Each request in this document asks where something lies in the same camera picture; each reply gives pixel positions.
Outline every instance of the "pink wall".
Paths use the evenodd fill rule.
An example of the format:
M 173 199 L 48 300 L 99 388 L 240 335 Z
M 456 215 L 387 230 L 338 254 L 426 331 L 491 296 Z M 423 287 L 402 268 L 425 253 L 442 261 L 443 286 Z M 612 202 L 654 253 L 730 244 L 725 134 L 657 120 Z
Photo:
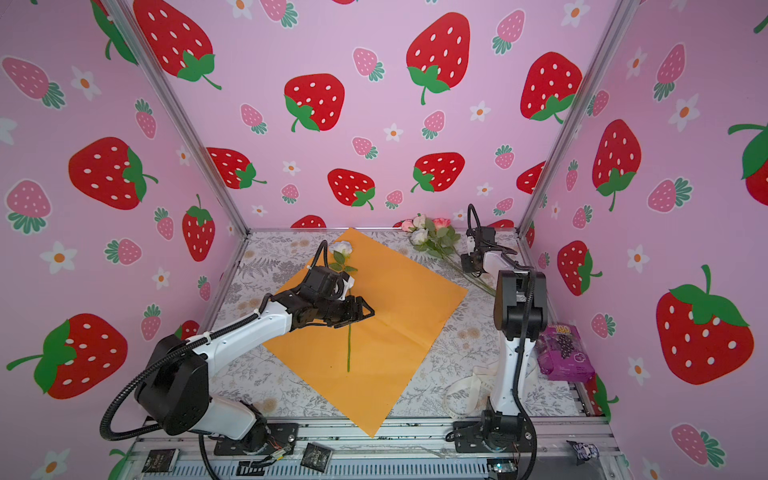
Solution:
M 121 458 L 109 456 L 110 450 L 126 451 L 131 443 L 101 439 L 98 423 L 103 411 L 146 365 L 157 339 L 173 333 L 185 320 L 202 320 L 208 303 L 201 298 L 198 278 L 207 277 L 214 295 L 237 242 L 228 235 L 229 220 L 198 167 L 180 162 L 177 150 L 183 149 L 182 141 L 144 74 L 114 45 L 108 60 L 107 43 L 86 1 L 13 2 L 0 19 L 0 57 L 30 62 L 5 58 L 0 72 L 0 190 L 4 215 L 12 219 L 0 229 L 5 252 L 0 290 L 2 364 L 45 351 L 42 359 L 2 371 L 3 478 L 30 478 L 46 468 L 55 475 L 66 468 L 62 478 L 109 476 Z M 35 69 L 30 64 L 47 80 L 30 83 L 34 77 L 42 79 L 40 72 L 30 73 Z M 24 87 L 17 88 L 11 76 Z M 63 94 L 65 105 L 60 109 L 47 108 L 39 99 L 56 92 L 48 82 L 57 84 Z M 152 139 L 137 123 L 134 104 L 141 98 L 152 109 L 155 126 L 143 119 L 147 132 L 154 132 Z M 106 137 L 120 141 L 107 140 L 96 150 L 82 151 Z M 136 183 L 126 183 L 122 175 L 126 145 L 141 159 L 144 173 L 159 180 L 158 184 L 147 180 L 140 203 L 135 201 Z M 137 180 L 131 174 L 127 177 Z M 22 179 L 34 183 L 13 190 Z M 50 209 L 36 195 L 40 193 Z M 210 252 L 199 262 L 182 238 L 182 219 L 197 205 L 196 194 L 216 227 Z M 133 208 L 113 208 L 113 201 Z M 172 229 L 166 230 L 170 220 L 161 227 L 169 240 L 155 222 L 158 207 L 166 209 L 173 221 Z M 42 228 L 40 220 L 45 221 Z M 25 221 L 39 231 L 25 234 Z M 141 248 L 141 257 L 128 265 L 123 262 L 133 260 L 135 250 L 133 257 L 130 248 L 120 251 L 117 263 L 104 253 L 112 240 L 123 239 Z M 57 250 L 58 244 L 63 248 Z M 160 268 L 170 276 L 165 274 L 167 285 L 158 288 L 154 277 Z M 145 334 L 151 335 L 158 326 L 157 318 L 144 318 L 152 305 L 160 310 L 159 330 L 147 341 Z M 115 428 L 135 428 L 145 415 L 131 397 L 118 413 Z
M 535 218 L 532 253 L 549 273 L 560 320 L 582 331 L 603 397 L 619 398 L 609 405 L 611 428 L 635 478 L 764 478 L 757 462 L 768 427 L 765 168 L 742 177 L 744 168 L 753 174 L 764 165 L 768 149 L 765 131 L 728 130 L 768 121 L 768 31 L 753 31 L 768 8 L 685 4 L 650 0 L 637 10 L 601 83 L 607 105 L 584 117 Z M 656 84 L 670 81 L 668 97 L 654 100 Z M 568 172 L 572 160 L 576 174 Z M 623 175 L 605 183 L 612 167 Z M 572 188 L 569 175 L 578 177 Z M 688 183 L 675 185 L 678 178 Z M 619 191 L 611 212 L 612 190 Z M 589 273 L 584 248 L 591 272 L 602 272 L 586 290 L 578 282 Z M 710 296 L 701 292 L 702 265 L 711 272 Z
M 208 147 L 229 149 L 237 152 L 228 152 L 233 155 L 230 158 L 249 160 L 255 167 L 256 180 L 267 182 L 249 183 L 230 191 L 251 227 L 289 227 L 306 215 L 319 216 L 330 227 L 390 227 L 419 211 L 463 221 L 464 214 L 458 214 L 470 201 L 489 223 L 518 221 L 531 197 L 516 187 L 518 178 L 522 184 L 529 170 L 538 174 L 536 166 L 544 162 L 560 126 L 552 116 L 543 121 L 527 119 L 521 112 L 521 102 L 531 116 L 546 102 L 541 94 L 547 99 L 554 94 L 564 99 L 575 91 L 581 77 L 577 70 L 587 68 L 614 7 L 613 0 L 591 0 L 588 5 L 579 0 L 576 3 L 580 7 L 538 1 L 510 5 L 389 0 L 341 5 L 332 0 L 297 0 L 287 5 L 275 2 L 286 6 L 285 11 L 265 11 L 263 2 L 251 0 L 242 2 L 244 9 L 238 8 L 234 0 L 173 1 L 173 7 L 161 3 L 136 0 L 134 13 L 197 132 Z M 179 17 L 174 7 L 180 8 L 186 18 Z M 160 10 L 169 16 L 163 16 Z M 500 25 L 517 10 L 524 14 L 518 12 Z M 440 18 L 443 20 L 435 27 L 439 35 L 435 34 L 434 41 L 426 35 L 412 45 Z M 520 22 L 521 35 L 516 35 Z M 190 30 L 181 24 L 190 26 Z M 499 45 L 498 55 L 494 47 L 497 28 L 502 32 L 499 39 L 508 39 L 513 47 L 506 50 Z M 176 78 L 179 62 L 184 61 L 179 54 L 186 49 L 195 58 L 213 53 L 215 61 L 209 57 L 198 64 L 193 59 L 194 65 L 187 66 L 181 78 Z M 564 58 L 548 55 L 541 65 L 536 64 L 531 79 L 539 89 L 534 93 L 530 91 L 531 82 L 526 82 L 528 71 L 548 52 Z M 430 62 L 433 53 L 435 60 Z M 377 75 L 380 71 L 366 67 L 369 62 L 372 66 L 382 63 L 382 78 Z M 421 105 L 424 87 L 414 83 L 407 66 L 415 66 L 418 77 L 420 68 L 430 63 L 440 68 L 437 80 L 445 83 L 428 85 L 426 105 Z M 557 63 L 560 70 L 551 69 Z M 539 73 L 543 67 L 547 68 L 545 75 Z M 304 83 L 294 80 L 312 74 L 333 77 L 306 78 Z M 421 78 L 417 81 L 428 83 Z M 327 85 L 331 91 L 300 94 Z M 444 87 L 451 89 L 433 93 Z M 308 130 L 302 123 L 291 131 L 296 117 L 286 108 L 286 88 L 296 111 L 310 98 L 307 115 L 313 108 L 316 113 L 307 124 L 311 127 L 314 123 L 319 131 Z M 333 94 L 342 89 L 343 95 Z M 334 104 L 334 97 L 335 102 L 343 102 L 336 111 L 328 108 Z M 248 105 L 246 120 L 241 115 L 243 104 Z M 480 118 L 472 114 L 481 109 L 485 115 Z M 562 111 L 558 116 L 564 118 L 567 113 Z M 431 140 L 422 136 L 427 118 L 426 123 L 438 133 Z M 393 124 L 395 137 L 390 131 Z M 357 141 L 358 148 L 353 146 L 355 138 L 365 139 Z M 496 163 L 496 152 L 502 145 L 512 149 L 513 161 L 504 150 L 498 154 L 503 158 Z M 371 147 L 376 148 L 377 155 L 366 158 Z M 218 161 L 226 160 L 223 153 L 227 152 L 217 152 Z M 425 155 L 444 153 L 457 153 L 461 158 L 427 158 L 430 167 L 435 165 L 433 173 L 443 170 L 437 163 L 439 158 L 457 162 L 454 165 L 463 162 L 463 170 L 458 176 L 449 175 L 452 169 L 447 170 L 431 183 L 436 192 L 424 191 L 413 177 L 416 161 Z M 233 165 L 222 167 L 223 176 L 232 181 L 231 187 L 242 187 L 240 179 L 230 174 Z M 353 180 L 349 174 L 342 174 L 344 181 L 339 188 L 343 195 L 339 196 L 327 179 L 335 169 L 356 172 L 357 180 L 375 184 L 373 198 L 364 184 L 347 185 Z M 423 171 L 429 174 L 432 169 Z M 428 180 L 423 183 L 429 188 Z M 366 189 L 365 200 L 370 204 L 364 200 L 360 207 L 349 206 L 356 198 L 348 195 L 347 186 Z M 387 202 L 401 206 L 389 209 Z M 503 208 L 494 215 L 498 204 Z

